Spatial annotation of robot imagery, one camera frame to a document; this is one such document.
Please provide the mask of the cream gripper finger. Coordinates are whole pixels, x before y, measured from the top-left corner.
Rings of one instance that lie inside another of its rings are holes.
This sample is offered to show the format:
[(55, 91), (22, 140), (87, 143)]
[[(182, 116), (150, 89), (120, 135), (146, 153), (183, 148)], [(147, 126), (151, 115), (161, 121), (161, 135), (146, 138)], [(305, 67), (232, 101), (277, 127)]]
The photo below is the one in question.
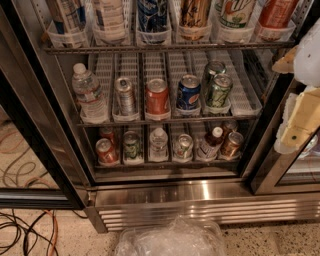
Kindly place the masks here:
[(291, 48), (283, 57), (281, 57), (273, 64), (272, 70), (280, 74), (293, 73), (293, 62), (296, 55), (296, 51), (297, 46)]
[(290, 93), (284, 107), (274, 150), (291, 154), (320, 126), (320, 88), (306, 87), (300, 94)]

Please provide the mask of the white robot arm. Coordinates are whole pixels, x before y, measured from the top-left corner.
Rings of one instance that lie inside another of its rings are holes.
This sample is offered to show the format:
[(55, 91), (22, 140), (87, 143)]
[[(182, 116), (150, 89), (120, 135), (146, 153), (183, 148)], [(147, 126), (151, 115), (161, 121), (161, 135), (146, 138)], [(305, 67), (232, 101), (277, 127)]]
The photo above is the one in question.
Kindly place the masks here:
[(292, 73), (306, 86), (299, 94), (289, 94), (276, 134), (275, 151), (291, 154), (320, 126), (320, 19), (298, 45), (273, 64), (272, 70)]

